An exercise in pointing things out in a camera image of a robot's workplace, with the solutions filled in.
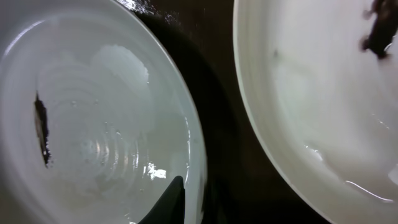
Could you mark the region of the light blue plate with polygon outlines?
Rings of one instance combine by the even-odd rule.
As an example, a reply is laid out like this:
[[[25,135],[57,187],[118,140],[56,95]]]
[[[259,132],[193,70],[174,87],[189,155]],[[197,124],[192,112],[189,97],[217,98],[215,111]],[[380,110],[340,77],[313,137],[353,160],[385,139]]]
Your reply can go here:
[[[176,176],[202,221],[197,110],[124,2],[1,2],[2,223],[139,223]]]

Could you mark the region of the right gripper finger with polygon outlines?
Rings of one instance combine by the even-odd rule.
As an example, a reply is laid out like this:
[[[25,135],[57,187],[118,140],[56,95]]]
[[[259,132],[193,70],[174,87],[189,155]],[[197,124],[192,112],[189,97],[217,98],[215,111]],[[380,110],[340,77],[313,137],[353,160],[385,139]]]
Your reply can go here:
[[[185,188],[176,176],[139,224],[184,224]]]

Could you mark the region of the white plate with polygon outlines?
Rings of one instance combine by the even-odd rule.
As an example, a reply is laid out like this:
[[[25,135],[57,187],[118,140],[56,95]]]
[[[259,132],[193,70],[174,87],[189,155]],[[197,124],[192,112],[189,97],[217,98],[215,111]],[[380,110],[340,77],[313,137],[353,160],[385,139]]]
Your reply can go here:
[[[397,2],[235,1],[244,107],[288,185],[332,223],[397,222]]]

